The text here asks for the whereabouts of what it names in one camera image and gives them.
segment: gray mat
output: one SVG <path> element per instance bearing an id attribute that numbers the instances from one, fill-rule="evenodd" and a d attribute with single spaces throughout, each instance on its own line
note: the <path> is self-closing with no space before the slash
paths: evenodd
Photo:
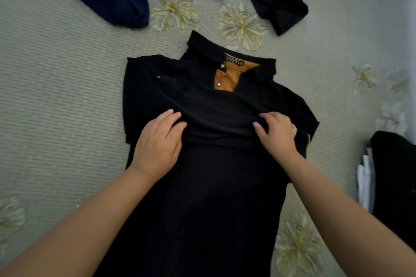
<path id="1" fill-rule="evenodd" d="M 247 0 L 197 1 L 195 29 L 226 44 L 219 7 Z M 305 2 L 310 14 L 282 37 L 270 29 L 252 55 L 278 60 L 275 81 L 304 97 L 321 122 L 308 159 L 355 195 L 379 97 L 353 95 L 351 66 L 404 64 L 404 0 Z M 179 58 L 189 34 L 111 26 L 79 0 L 0 0 L 0 198 L 28 205 L 5 263 L 122 172 L 126 57 Z M 282 217 L 303 210 L 290 185 Z M 329 255 L 325 267 L 328 276 L 341 274 Z"/>

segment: left hand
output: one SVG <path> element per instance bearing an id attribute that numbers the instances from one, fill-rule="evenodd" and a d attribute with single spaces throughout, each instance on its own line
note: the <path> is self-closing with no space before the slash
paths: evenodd
<path id="1" fill-rule="evenodd" d="M 154 183 L 175 165 L 182 148 L 182 132 L 186 122 L 172 125 L 180 112 L 167 110 L 143 128 L 134 150 L 132 169 L 147 175 Z"/>

